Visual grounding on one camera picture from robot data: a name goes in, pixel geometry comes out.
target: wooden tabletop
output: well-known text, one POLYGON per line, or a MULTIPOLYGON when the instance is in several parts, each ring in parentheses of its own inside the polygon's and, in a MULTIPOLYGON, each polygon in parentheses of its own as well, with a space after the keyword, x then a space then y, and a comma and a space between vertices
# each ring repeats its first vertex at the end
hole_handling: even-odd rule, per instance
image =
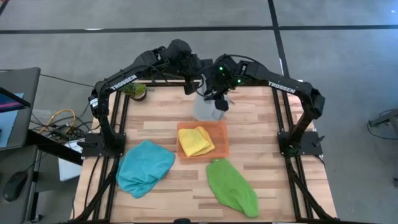
MULTIPOLYGON (((130 100, 127 111, 125 150, 150 140, 175 152, 177 148, 177 123, 193 121, 195 94, 185 96, 182 87, 149 88, 143 102, 130 100)), ((116 186, 111 222, 173 222, 177 218, 189 218, 195 222, 271 222, 294 221, 292 199, 285 169, 284 158, 279 154, 278 132, 272 91, 268 87, 239 87, 229 93, 234 102, 225 113, 228 126, 228 160, 256 191, 260 215, 255 219, 222 206, 211 191, 205 167, 209 162, 180 162, 176 156, 169 173, 148 194, 134 199, 116 186)), ((302 113, 299 99, 289 95, 292 116, 296 123, 302 113)), ((109 99, 112 109, 114 95, 109 99)), ((120 121, 123 101, 118 109, 120 121)), ((96 158, 87 158, 75 198, 76 215, 83 210, 88 179, 96 158)), ((318 203, 331 216, 336 216, 333 200, 323 164, 313 156, 302 156, 308 189, 318 203)), ((94 196, 100 179, 102 159, 95 169, 88 195, 94 196)), ((300 208, 305 208, 299 190, 300 208)), ((104 217, 108 190, 105 192, 100 218, 104 217)))

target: green cloth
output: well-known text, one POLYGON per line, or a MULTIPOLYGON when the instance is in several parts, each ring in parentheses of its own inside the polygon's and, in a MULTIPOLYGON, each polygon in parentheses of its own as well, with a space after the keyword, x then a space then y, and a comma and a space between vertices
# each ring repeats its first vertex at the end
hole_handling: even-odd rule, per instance
POLYGON ((226 159, 213 160, 206 172, 211 190, 219 203, 238 210, 249 218, 259 216, 256 193, 226 159))

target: orange plastic bin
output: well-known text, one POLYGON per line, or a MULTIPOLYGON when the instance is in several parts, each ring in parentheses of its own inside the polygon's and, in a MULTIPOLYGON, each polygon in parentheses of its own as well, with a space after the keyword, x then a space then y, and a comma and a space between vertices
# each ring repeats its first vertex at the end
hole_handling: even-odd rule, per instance
POLYGON ((221 159, 229 155, 228 133, 225 121, 186 121, 179 122, 177 125, 177 155, 181 160, 186 161, 210 161, 221 159), (178 139, 178 131, 184 128, 195 128, 202 126, 213 141, 215 149, 200 156, 187 157, 178 139))

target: computer monitor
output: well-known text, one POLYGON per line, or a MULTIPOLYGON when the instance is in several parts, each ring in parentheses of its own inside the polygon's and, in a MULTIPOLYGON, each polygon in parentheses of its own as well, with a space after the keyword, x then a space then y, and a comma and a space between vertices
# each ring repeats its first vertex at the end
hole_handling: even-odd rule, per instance
POLYGON ((0 113, 29 107, 29 102, 0 87, 0 113))

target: yellow cloth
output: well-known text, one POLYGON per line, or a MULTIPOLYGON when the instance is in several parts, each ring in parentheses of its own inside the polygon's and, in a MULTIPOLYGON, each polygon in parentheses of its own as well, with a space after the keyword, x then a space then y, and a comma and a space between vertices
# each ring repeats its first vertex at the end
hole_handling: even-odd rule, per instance
POLYGON ((195 129, 180 129, 178 140, 187 157, 200 156, 215 149, 209 134, 201 126, 195 129))

